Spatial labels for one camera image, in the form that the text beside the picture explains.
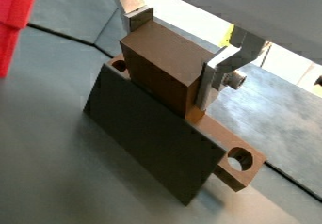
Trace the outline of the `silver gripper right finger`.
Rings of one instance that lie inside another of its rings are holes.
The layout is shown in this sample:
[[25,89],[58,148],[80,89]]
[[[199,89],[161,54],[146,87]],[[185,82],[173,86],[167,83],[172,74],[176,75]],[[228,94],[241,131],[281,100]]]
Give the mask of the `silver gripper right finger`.
[[237,71],[256,59],[267,41],[235,26],[228,39],[229,45],[221,47],[215,56],[203,64],[201,82],[195,105],[204,110],[209,97],[216,98],[225,86],[237,89],[245,81],[245,75]]

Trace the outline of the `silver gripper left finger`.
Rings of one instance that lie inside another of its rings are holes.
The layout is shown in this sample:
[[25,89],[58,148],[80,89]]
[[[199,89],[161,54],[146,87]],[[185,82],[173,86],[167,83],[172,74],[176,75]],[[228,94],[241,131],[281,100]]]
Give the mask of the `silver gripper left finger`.
[[133,32],[153,19],[153,9],[145,5],[144,0],[114,0],[114,2],[126,33]]

